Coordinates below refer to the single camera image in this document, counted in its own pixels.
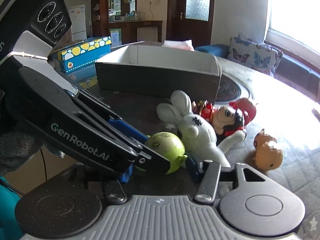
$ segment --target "green doll head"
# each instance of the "green doll head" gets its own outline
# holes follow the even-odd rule
[[[173,133],[159,132],[148,138],[145,145],[170,161],[170,174],[180,168],[187,155],[182,141]]]

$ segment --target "gray gripper base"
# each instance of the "gray gripper base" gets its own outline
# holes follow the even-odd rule
[[[24,235],[21,240],[36,240]],[[245,240],[211,206],[191,202],[188,196],[133,196],[109,206],[90,229],[69,240]],[[275,239],[299,240],[296,234]]]

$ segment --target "refrigerator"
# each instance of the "refrigerator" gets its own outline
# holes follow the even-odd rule
[[[69,15],[72,23],[72,40],[85,40],[87,38],[87,31],[85,27],[84,5],[70,7]]]

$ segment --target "camera lens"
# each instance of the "camera lens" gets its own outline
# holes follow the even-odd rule
[[[52,17],[50,22],[47,24],[47,27],[45,28],[45,31],[47,33],[51,33],[62,21],[63,14],[62,12],[57,13],[55,16]]]
[[[52,14],[55,7],[56,7],[55,2],[50,2],[46,6],[44,6],[38,15],[38,22],[45,21]]]
[[[66,24],[64,23],[63,25],[61,25],[56,32],[54,33],[54,37],[57,38],[63,31],[64,28],[66,27]]]

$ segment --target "white polka dot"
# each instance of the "white polka dot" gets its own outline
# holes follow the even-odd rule
[[[64,60],[68,60],[68,59],[70,59],[72,57],[73,57],[72,53],[67,53],[66,55],[64,55]]]

